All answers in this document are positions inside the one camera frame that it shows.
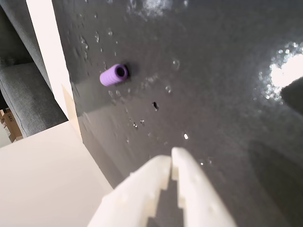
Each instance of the purple cylinder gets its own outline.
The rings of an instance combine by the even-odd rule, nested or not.
[[[124,65],[116,64],[100,75],[100,82],[104,86],[110,86],[127,79],[128,73]]]

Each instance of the white 3d-printed part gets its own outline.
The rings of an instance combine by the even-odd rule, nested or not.
[[[184,148],[173,148],[172,179],[178,181],[178,206],[183,209],[184,227],[235,227],[221,199]]]
[[[155,217],[161,189],[167,189],[171,157],[156,156],[132,173],[102,203],[88,227],[144,227]]]
[[[221,199],[188,151],[156,156],[106,195],[88,227],[145,227],[155,217],[161,189],[178,181],[178,206],[184,227],[236,227]]]

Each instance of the water droplet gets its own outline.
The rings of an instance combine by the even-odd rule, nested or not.
[[[112,30],[111,30],[110,28],[108,29],[107,34],[108,34],[109,36],[112,36],[112,35],[113,35],[113,32],[112,32]]]
[[[170,86],[166,86],[165,90],[170,94],[171,93],[171,87]]]
[[[89,46],[87,45],[85,39],[82,36],[80,36],[80,42],[85,46],[85,49],[88,50]]]
[[[180,68],[180,61],[177,60],[177,59],[174,59],[172,61],[172,67],[173,67],[174,70],[178,70]]]
[[[132,8],[135,9],[137,6],[136,0],[130,0],[130,3],[131,3]]]
[[[108,91],[108,94],[113,98],[114,97],[114,94],[112,91]]]
[[[152,105],[153,105],[153,107],[155,108],[156,111],[159,110],[158,104],[156,102],[153,102]]]
[[[148,77],[148,78],[146,78],[146,80],[147,80],[148,82],[150,82],[150,83],[153,83],[153,82],[154,82],[154,78],[153,78],[153,77]]]
[[[99,43],[99,34],[98,34],[97,31],[96,31],[96,34],[95,34],[95,38],[96,38],[97,43]]]

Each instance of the wet surface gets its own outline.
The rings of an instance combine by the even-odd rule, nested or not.
[[[293,81],[303,75],[303,2],[53,6],[83,142],[113,187],[182,146],[239,226],[301,226],[303,84]],[[130,78],[102,86],[100,73],[117,63]],[[162,204],[167,217],[153,224],[182,226],[174,207]]]

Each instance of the dark gray surface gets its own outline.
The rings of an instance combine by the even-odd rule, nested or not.
[[[4,9],[28,52],[32,56],[47,85],[50,89],[52,89],[40,52],[32,20],[28,12],[26,0],[0,0],[0,5]]]
[[[12,63],[33,62],[20,37],[0,7],[0,68]]]
[[[53,6],[83,142],[112,186],[182,146],[204,163],[240,227],[302,226],[302,96],[281,99],[267,81],[270,64],[284,57],[278,51],[303,41],[302,1],[53,0]],[[131,78],[102,86],[104,62],[125,63]],[[160,206],[157,225],[182,225],[168,213],[172,200]]]
[[[35,63],[0,70],[0,89],[23,137],[67,121]]]

